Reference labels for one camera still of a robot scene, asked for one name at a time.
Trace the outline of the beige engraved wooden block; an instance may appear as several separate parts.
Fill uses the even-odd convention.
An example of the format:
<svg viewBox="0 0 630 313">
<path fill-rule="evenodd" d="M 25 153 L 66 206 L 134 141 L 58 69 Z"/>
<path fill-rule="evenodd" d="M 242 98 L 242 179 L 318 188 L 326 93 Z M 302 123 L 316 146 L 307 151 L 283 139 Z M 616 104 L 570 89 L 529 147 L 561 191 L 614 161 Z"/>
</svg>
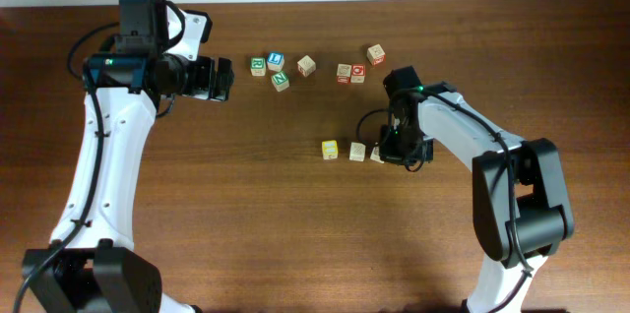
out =
<svg viewBox="0 0 630 313">
<path fill-rule="evenodd" d="M 379 163 L 383 163 L 383 160 L 380 157 L 380 148 L 379 147 L 374 147 L 372 149 L 371 155 L 370 155 L 370 159 Z"/>
</svg>

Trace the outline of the green edged plain block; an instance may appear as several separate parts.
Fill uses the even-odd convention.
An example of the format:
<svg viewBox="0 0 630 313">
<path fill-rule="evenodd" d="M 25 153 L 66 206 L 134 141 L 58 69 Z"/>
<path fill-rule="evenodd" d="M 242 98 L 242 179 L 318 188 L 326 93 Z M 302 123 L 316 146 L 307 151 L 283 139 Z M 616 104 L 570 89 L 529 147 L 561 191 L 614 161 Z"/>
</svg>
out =
<svg viewBox="0 0 630 313">
<path fill-rule="evenodd" d="M 349 159 L 352 161 L 364 161 L 366 153 L 366 147 L 357 142 L 350 144 Z"/>
</svg>

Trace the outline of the yellow framed wooden block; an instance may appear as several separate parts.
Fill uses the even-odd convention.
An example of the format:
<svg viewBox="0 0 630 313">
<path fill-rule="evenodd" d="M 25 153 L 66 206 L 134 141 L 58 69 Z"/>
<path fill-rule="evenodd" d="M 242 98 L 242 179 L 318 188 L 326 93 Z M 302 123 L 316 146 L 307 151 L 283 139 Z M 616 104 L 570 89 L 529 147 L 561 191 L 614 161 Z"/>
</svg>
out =
<svg viewBox="0 0 630 313">
<path fill-rule="evenodd" d="M 328 140 L 322 142 L 323 159 L 335 159 L 339 155 L 338 144 L 336 140 Z"/>
</svg>

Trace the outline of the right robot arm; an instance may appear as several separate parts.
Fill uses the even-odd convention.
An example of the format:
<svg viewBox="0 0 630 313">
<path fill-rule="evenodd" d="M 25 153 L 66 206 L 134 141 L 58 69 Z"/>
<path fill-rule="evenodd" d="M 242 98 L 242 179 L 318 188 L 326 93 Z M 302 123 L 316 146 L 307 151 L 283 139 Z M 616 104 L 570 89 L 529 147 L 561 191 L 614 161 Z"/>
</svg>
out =
<svg viewBox="0 0 630 313">
<path fill-rule="evenodd" d="M 484 252 L 465 312 L 518 312 L 536 273 L 575 230 L 559 151 L 475 111 L 452 85 L 423 84 L 412 67 L 383 81 L 389 103 L 380 158 L 417 172 L 442 144 L 472 174 L 472 222 Z"/>
</svg>

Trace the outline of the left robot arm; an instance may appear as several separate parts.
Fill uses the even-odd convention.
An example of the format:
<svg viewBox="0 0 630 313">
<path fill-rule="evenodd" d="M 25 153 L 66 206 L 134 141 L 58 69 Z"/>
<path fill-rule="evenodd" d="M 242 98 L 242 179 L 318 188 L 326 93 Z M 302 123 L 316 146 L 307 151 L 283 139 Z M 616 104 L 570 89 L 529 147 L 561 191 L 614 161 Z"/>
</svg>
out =
<svg viewBox="0 0 630 313">
<path fill-rule="evenodd" d="M 119 19 L 76 78 L 85 128 L 72 188 L 48 246 L 30 249 L 21 292 L 48 312 L 185 312 L 158 268 L 134 250 L 134 198 L 145 143 L 178 97 L 225 102 L 230 60 L 200 54 L 213 23 L 169 0 L 119 0 Z"/>
</svg>

